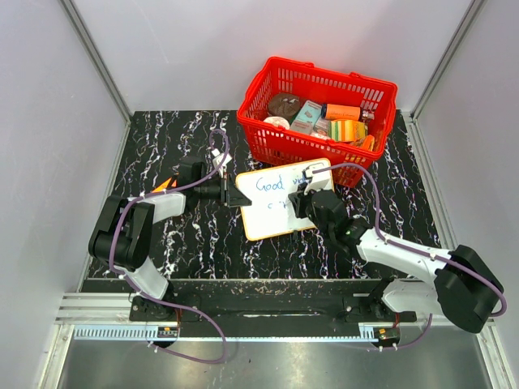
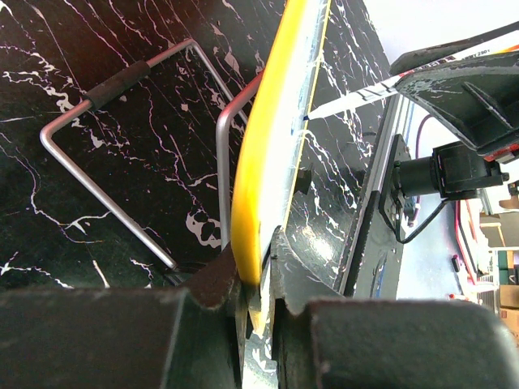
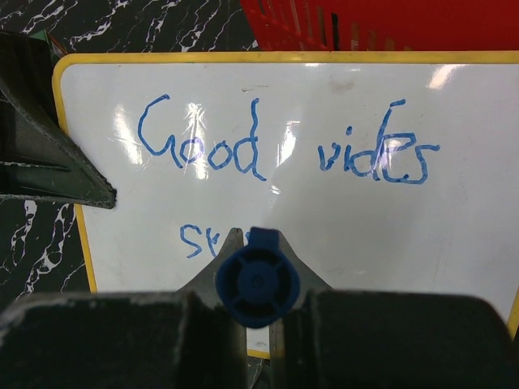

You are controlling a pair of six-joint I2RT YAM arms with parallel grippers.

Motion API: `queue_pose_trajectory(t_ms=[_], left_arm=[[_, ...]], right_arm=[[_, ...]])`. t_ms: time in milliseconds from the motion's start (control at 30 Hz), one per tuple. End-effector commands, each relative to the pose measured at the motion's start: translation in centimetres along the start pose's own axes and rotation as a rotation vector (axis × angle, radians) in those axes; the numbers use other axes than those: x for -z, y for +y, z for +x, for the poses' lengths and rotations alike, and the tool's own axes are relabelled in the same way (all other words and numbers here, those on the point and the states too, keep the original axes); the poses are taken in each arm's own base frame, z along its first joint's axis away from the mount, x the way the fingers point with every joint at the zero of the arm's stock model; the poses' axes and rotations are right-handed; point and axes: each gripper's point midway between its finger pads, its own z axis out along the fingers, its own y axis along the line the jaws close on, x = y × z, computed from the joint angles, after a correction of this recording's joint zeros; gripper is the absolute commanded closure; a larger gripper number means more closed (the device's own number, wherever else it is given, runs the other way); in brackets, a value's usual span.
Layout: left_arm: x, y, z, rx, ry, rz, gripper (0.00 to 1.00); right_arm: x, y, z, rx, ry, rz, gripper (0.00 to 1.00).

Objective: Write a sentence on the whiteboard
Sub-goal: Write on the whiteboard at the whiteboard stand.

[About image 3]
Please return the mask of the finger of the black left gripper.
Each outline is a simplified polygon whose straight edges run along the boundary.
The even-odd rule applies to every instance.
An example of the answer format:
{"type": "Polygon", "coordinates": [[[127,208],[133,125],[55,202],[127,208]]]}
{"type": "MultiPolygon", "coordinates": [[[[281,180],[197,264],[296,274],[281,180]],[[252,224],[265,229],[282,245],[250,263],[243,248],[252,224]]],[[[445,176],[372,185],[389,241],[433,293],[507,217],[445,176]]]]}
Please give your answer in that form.
{"type": "Polygon", "coordinates": [[[111,209],[116,190],[58,124],[48,43],[1,33],[1,197],[111,209]]]}

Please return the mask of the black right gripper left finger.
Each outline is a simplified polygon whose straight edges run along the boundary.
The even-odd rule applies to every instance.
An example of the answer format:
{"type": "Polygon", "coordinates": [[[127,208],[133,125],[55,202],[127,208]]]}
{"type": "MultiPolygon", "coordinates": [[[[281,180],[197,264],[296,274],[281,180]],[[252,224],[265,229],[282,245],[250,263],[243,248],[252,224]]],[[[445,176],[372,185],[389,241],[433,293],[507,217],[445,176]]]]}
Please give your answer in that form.
{"type": "Polygon", "coordinates": [[[36,293],[1,315],[4,388],[244,388],[246,330],[216,291],[217,255],[176,292],[36,293]]]}

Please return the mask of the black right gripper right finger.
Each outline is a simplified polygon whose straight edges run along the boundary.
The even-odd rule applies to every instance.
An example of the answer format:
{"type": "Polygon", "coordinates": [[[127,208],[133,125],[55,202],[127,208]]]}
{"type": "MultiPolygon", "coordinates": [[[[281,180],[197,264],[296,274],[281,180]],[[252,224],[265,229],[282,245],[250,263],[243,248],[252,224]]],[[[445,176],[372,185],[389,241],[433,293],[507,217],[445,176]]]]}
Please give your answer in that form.
{"type": "Polygon", "coordinates": [[[517,347],[487,301],[329,289],[280,231],[269,245],[302,283],[298,303],[271,327],[272,387],[517,387],[517,347]]]}

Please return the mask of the white marker blue cap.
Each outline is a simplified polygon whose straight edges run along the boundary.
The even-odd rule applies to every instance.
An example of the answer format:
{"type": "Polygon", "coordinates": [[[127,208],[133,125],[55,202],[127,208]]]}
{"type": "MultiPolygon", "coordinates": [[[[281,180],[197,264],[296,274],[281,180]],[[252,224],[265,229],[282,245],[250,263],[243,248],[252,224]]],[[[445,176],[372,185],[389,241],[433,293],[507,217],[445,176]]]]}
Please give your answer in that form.
{"type": "Polygon", "coordinates": [[[281,251],[281,233],[252,228],[248,244],[220,265],[216,289],[230,315],[244,327],[266,327],[289,313],[301,285],[281,251]]]}

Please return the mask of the white board yellow frame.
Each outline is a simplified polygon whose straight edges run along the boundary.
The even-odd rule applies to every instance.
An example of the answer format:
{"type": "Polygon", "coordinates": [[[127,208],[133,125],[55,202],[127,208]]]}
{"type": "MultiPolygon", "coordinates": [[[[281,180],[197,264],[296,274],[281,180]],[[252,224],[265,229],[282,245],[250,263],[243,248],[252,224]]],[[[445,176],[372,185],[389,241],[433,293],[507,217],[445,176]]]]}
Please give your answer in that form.
{"type": "Polygon", "coordinates": [[[455,293],[518,328],[518,54],[72,54],[61,126],[117,192],[77,207],[92,290],[181,288],[231,228],[337,289],[455,293]]]}

